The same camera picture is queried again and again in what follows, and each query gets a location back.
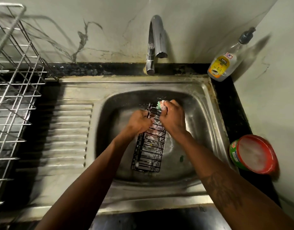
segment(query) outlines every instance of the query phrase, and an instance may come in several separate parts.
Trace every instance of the dish soap bottle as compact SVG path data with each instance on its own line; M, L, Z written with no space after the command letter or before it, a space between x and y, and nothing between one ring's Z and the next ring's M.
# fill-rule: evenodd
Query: dish soap bottle
M244 59L247 44L252 39L255 31L254 27L250 27L248 31L243 32L237 44L221 50L212 61L208 69L208 75L216 81L223 81L230 76Z

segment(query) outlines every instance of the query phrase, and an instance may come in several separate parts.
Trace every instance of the tattoo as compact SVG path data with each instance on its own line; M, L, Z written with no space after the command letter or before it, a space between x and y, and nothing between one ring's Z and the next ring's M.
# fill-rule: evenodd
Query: tattoo
M241 196L237 191L238 188L233 185L225 185L226 181L219 172L202 178L201 182L220 212L229 205L233 205L235 209L243 205Z

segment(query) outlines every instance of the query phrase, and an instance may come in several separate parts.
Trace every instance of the hand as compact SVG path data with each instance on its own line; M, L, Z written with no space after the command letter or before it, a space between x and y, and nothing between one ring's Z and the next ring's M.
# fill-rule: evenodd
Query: hand
M129 128L130 131L133 131L135 135L147 131L152 125L152 120L147 118L147 115L147 110L134 111L130 117L127 128Z
M185 129L185 115L183 108L175 101L160 102L167 108L162 108L160 121L165 127L166 131L175 139L178 139L180 134L186 132Z

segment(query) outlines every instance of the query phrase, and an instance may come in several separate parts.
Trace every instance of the faucet spout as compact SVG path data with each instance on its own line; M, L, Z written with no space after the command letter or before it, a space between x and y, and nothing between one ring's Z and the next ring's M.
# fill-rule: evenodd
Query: faucet spout
M154 15L151 18L149 26L148 51L146 58L146 72L148 75L153 75L154 58L166 58L166 38L162 19L159 15Z

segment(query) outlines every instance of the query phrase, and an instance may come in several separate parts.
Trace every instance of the wire dish rack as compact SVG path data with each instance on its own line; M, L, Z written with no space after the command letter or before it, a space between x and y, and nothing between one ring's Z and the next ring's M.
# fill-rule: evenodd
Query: wire dish rack
M45 84L45 69L50 69L20 21L25 11L21 4L0 3L0 205L18 143L25 141L22 132Z
M152 126L139 134L134 150L131 168L140 172L159 172L161 167L166 130L160 122L161 111L148 106L148 118Z

